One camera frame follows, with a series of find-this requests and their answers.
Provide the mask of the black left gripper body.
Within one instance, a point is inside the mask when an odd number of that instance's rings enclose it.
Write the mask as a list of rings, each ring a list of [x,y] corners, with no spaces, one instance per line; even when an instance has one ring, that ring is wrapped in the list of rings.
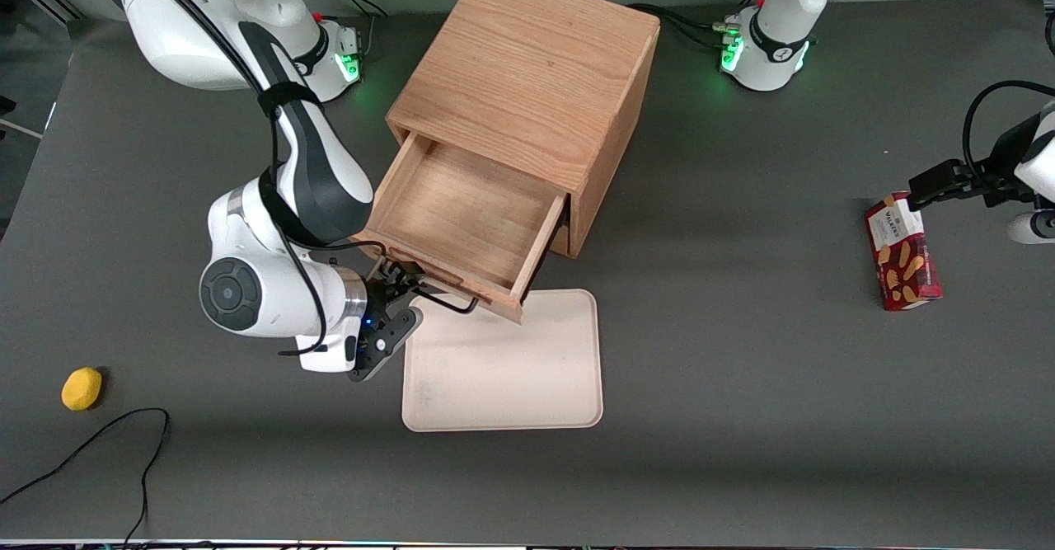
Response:
[[[1014,128],[1008,129],[992,145],[990,156],[983,160],[983,170],[996,189],[983,196],[984,204],[999,205],[1011,201],[1036,203],[1036,193],[1015,175],[1015,169],[1024,160],[1031,148],[1036,130],[1039,128],[1040,117],[1039,113],[1031,115]]]

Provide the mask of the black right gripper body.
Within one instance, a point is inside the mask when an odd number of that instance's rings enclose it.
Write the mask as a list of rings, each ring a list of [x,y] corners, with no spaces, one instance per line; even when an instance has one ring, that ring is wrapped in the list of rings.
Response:
[[[367,306],[362,316],[362,328],[365,331],[380,331],[391,321],[391,306],[398,299],[398,286],[381,283],[379,269],[365,277],[364,286]]]

